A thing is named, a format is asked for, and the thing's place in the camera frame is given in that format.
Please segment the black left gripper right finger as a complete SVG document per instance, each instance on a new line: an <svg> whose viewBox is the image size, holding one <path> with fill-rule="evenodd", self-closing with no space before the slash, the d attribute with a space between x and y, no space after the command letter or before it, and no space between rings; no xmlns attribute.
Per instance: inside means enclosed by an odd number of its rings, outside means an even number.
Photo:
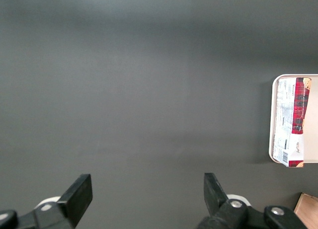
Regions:
<svg viewBox="0 0 318 229"><path fill-rule="evenodd" d="M266 206L263 212L254 209L245 198L230 198L215 174L204 174L204 201L209 216L198 229L305 229L305 224L290 209Z"/></svg>

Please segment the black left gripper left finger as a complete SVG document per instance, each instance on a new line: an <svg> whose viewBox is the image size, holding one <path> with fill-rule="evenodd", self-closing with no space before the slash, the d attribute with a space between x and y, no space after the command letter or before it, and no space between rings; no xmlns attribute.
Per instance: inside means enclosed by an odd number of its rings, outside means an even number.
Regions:
<svg viewBox="0 0 318 229"><path fill-rule="evenodd" d="M80 175L63 193L42 200L29 213L19 216L15 210L1 210L2 229L74 229L92 202L90 174Z"/></svg>

